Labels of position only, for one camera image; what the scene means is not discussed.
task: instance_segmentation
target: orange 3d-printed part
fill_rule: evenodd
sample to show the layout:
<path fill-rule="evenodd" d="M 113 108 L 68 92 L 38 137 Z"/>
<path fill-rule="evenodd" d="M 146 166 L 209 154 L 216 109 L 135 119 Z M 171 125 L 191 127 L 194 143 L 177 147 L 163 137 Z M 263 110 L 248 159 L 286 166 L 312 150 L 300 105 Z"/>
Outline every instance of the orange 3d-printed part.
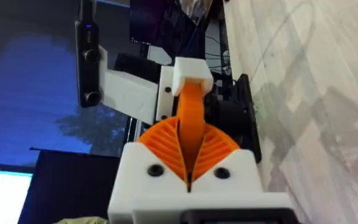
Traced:
<path fill-rule="evenodd" d="M 189 82 L 179 95 L 177 116 L 152 126 L 139 142 L 187 184 L 239 149 L 223 131 L 204 123 L 201 86 Z"/>

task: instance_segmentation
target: tree silhouette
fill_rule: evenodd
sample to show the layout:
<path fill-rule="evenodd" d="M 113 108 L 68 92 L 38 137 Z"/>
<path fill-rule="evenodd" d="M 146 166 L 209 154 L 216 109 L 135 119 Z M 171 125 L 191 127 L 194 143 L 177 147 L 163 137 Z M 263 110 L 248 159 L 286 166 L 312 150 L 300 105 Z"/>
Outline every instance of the tree silhouette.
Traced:
<path fill-rule="evenodd" d="M 102 104 L 77 106 L 76 114 L 55 121 L 64 136 L 91 144 L 90 154 L 120 156 L 127 116 Z"/>

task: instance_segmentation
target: screw hole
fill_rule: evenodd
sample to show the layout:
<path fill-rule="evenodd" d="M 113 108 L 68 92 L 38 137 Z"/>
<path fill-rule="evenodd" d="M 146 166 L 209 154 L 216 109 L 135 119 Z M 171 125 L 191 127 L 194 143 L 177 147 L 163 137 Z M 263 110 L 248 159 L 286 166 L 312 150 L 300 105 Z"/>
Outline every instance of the screw hole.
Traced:
<path fill-rule="evenodd" d="M 151 177 L 159 177 L 164 173 L 164 167 L 159 164 L 154 164 L 148 167 L 148 175 Z"/>
<path fill-rule="evenodd" d="M 214 174 L 219 179 L 228 179 L 230 177 L 230 171 L 224 167 L 217 168 Z"/>

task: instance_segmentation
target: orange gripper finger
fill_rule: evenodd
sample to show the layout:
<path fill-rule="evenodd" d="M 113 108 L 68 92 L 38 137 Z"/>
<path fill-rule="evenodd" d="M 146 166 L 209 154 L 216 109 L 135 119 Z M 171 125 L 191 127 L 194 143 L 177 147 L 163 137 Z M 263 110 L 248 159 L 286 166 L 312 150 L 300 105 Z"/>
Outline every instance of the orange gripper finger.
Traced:
<path fill-rule="evenodd" d="M 184 84 L 179 97 L 177 117 L 182 156 L 187 172 L 192 172 L 204 138 L 204 102 L 199 84 Z"/>

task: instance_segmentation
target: wooden floor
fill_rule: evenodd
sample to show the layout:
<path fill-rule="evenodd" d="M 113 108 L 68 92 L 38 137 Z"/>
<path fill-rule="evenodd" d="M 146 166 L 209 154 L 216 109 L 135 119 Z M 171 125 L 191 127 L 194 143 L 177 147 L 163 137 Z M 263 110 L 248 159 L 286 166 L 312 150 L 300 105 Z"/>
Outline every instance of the wooden floor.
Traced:
<path fill-rule="evenodd" d="M 304 223 L 358 224 L 358 0 L 231 0 L 225 16 L 264 186 L 288 191 Z"/>

